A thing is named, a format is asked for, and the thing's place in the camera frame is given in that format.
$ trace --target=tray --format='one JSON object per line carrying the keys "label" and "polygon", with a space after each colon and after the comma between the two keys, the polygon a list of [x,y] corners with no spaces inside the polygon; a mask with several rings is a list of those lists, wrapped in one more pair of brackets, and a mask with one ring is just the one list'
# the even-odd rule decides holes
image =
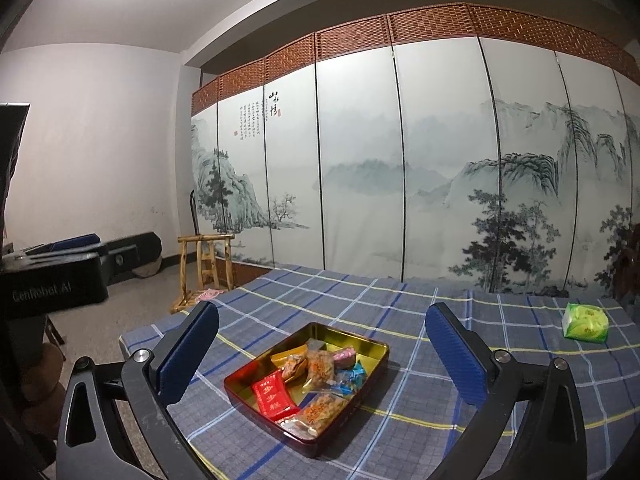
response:
{"label": "tray", "polygon": [[[251,385],[276,371],[276,367],[269,359],[271,355],[303,345],[309,338],[324,341],[328,350],[339,350],[345,346],[353,346],[358,353],[357,359],[367,371],[367,380],[318,437],[306,440],[289,433],[260,413]],[[240,413],[271,436],[281,440],[297,452],[313,458],[322,453],[327,444],[336,439],[337,430],[348,420],[374,384],[380,384],[378,379],[386,371],[388,358],[389,346],[386,343],[313,322],[227,376],[224,385],[231,404]],[[303,383],[304,381],[296,381],[295,386],[288,388],[289,394],[296,404],[300,404],[305,398],[305,394],[302,392]]]}

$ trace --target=silver bolt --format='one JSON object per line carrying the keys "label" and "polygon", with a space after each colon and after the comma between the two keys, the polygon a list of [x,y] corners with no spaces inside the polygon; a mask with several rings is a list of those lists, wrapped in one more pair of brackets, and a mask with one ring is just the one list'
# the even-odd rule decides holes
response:
{"label": "silver bolt", "polygon": [[141,348],[140,350],[136,350],[133,352],[133,360],[137,363],[143,363],[147,359],[149,359],[149,350],[146,348]]}
{"label": "silver bolt", "polygon": [[511,361],[511,354],[506,350],[496,350],[494,352],[495,360],[499,363],[508,363]]}
{"label": "silver bolt", "polygon": [[83,370],[84,368],[87,368],[88,365],[89,365],[88,357],[81,357],[78,359],[78,361],[76,361],[76,368],[78,370]]}
{"label": "silver bolt", "polygon": [[569,367],[569,365],[566,363],[566,361],[564,359],[559,358],[559,357],[554,359],[554,366],[558,370],[566,370]]}

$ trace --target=bamboo stool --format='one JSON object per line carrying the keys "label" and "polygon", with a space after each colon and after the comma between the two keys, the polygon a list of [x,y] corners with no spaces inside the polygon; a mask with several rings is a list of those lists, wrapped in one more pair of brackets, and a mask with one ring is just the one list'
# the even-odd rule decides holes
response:
{"label": "bamboo stool", "polygon": [[[196,304],[196,298],[203,293],[206,285],[213,282],[214,288],[220,290],[220,278],[216,265],[216,242],[223,241],[225,244],[225,269],[226,269],[226,289],[234,288],[234,274],[231,264],[231,240],[236,237],[229,235],[195,235],[180,236],[178,243],[180,248],[180,296],[171,306],[170,312],[174,314],[187,307]],[[196,244],[196,264],[198,268],[198,290],[187,289],[187,245]]]}

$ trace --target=woven wicker trim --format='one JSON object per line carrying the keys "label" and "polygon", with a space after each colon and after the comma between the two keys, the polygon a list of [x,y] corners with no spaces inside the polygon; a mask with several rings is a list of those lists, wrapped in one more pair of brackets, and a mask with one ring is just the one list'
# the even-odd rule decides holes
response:
{"label": "woven wicker trim", "polygon": [[565,52],[617,70],[640,85],[636,60],[590,30],[527,12],[465,3],[381,14],[320,30],[247,63],[193,93],[191,114],[322,59],[390,44],[482,36]]}

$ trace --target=bed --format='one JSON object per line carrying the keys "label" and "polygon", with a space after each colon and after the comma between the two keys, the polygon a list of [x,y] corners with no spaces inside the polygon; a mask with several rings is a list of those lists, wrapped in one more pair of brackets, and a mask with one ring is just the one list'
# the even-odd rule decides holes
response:
{"label": "bed", "polygon": [[[586,298],[572,300],[587,301]],[[424,313],[445,301],[465,327],[519,361],[561,356],[577,385],[589,478],[599,478],[640,423],[640,332],[613,300],[604,345],[562,336],[567,299],[441,288],[283,266],[213,300],[220,332],[182,400],[169,406],[188,442],[220,479],[425,479],[456,442],[474,409],[461,401],[424,332]],[[153,348],[188,311],[120,337],[124,356]],[[389,344],[389,370],[320,459],[279,443],[233,409],[223,379],[254,356],[319,321]],[[524,412],[518,403],[483,472],[497,470]]]}

